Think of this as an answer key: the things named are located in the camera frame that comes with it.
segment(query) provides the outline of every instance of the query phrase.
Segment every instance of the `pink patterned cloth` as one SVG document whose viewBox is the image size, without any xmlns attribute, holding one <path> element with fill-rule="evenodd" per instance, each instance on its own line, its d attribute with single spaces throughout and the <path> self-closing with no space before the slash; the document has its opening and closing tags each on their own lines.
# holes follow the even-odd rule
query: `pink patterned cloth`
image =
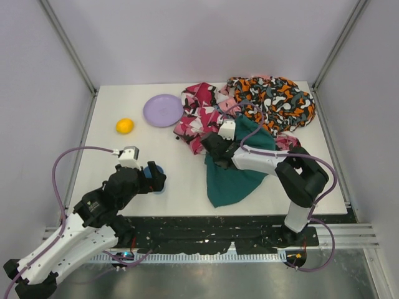
<svg viewBox="0 0 399 299">
<path fill-rule="evenodd" d="M 234 105 L 237 105 L 236 100 L 234 99 L 233 96 L 230 96 L 229 91 L 230 91 L 230 87 L 228 87 L 226 84 L 218 92 L 218 98 L 216 99 L 216 102 L 218 103 L 220 110 L 222 110 L 223 112 L 226 112 Z M 230 114 L 232 116 L 236 116 L 236 114 L 239 112 L 241 112 L 241 108 L 239 106 L 237 106 L 237 107 L 231 109 L 228 112 L 228 114 Z"/>
<path fill-rule="evenodd" d="M 288 134 L 288 132 L 279 133 L 275 139 L 276 146 L 281 151 L 292 150 L 295 146 L 300 146 L 298 138 L 293 135 Z"/>
<path fill-rule="evenodd" d="M 223 116 L 213 106 L 216 104 L 216 87 L 201 83 L 186 88 L 181 94 L 186 115 L 175 126 L 178 135 L 194 154 L 204 154 L 201 137 L 209 132 L 217 133 Z"/>
<path fill-rule="evenodd" d="M 264 80 L 266 80 L 266 81 L 269 81 L 269 80 L 272 78 L 272 76 L 262 75 L 262 74 L 255 74 L 255 75 L 252 75 L 251 78 L 253 78 L 253 77 L 262 78 L 262 79 L 264 79 Z"/>
</svg>

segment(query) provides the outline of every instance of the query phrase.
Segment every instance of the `orange patterned cloth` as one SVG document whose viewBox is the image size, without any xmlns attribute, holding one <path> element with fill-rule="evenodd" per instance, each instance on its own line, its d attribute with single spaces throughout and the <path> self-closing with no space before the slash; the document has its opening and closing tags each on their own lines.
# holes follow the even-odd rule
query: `orange patterned cloth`
<svg viewBox="0 0 399 299">
<path fill-rule="evenodd" d="M 238 103 L 249 101 L 261 109 L 265 116 L 263 127 L 273 137 L 306 126 L 315 117 L 313 96 L 286 78 L 232 77 L 227 86 L 233 88 Z M 244 106 L 243 113 L 257 123 L 262 120 L 261 114 L 250 105 Z"/>
</svg>

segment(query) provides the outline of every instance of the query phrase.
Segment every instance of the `blue object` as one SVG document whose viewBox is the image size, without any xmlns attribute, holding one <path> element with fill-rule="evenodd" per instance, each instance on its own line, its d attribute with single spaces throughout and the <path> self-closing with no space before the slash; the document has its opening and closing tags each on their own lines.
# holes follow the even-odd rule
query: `blue object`
<svg viewBox="0 0 399 299">
<path fill-rule="evenodd" d="M 156 168 L 158 168 L 158 171 L 159 171 L 160 173 L 163 173 L 163 169 L 162 169 L 161 166 L 157 165 Z M 144 171 L 144 175 L 145 175 L 145 177 L 146 177 L 147 179 L 152 178 L 151 171 L 150 171 L 150 168 L 148 168 L 148 166 L 147 166 L 146 168 L 144 168 L 143 171 Z M 162 191 L 160 191 L 160 192 L 153 192 L 153 193 L 154 193 L 154 194 L 162 194 L 163 191 L 165 191 L 165 185 L 163 186 Z"/>
</svg>

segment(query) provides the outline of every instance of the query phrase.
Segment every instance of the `black base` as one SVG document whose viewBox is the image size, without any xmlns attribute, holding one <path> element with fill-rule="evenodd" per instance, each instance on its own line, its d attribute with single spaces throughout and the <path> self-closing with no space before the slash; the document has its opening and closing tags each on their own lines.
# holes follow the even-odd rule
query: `black base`
<svg viewBox="0 0 399 299">
<path fill-rule="evenodd" d="M 276 247 L 302 246 L 304 235 L 288 240 L 282 227 L 285 216 L 129 217 L 140 253 L 225 253 L 235 242 L 238 254 L 277 252 Z M 307 246 L 318 246 L 316 229 L 303 231 Z M 126 248 L 130 244 L 119 244 Z"/>
<path fill-rule="evenodd" d="M 2 267 L 10 279 L 14 279 L 18 274 L 19 260 L 8 260 Z"/>
<path fill-rule="evenodd" d="M 57 275 L 50 273 L 50 275 L 37 285 L 26 285 L 21 282 L 15 287 L 19 299 L 47 299 L 57 289 L 57 282 L 55 280 Z"/>
<path fill-rule="evenodd" d="M 301 268 L 306 263 L 307 253 L 304 250 L 289 250 L 286 251 L 287 262 L 285 263 L 288 267 Z"/>
</svg>

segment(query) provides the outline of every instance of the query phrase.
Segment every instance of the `purple plate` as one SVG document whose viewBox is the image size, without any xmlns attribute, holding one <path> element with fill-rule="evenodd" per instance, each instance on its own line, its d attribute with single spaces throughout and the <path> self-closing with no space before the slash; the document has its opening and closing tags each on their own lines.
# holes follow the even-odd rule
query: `purple plate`
<svg viewBox="0 0 399 299">
<path fill-rule="evenodd" d="M 174 95 L 156 95 L 143 109 L 145 120 L 152 126 L 166 127 L 179 121 L 184 113 L 181 100 Z"/>
</svg>

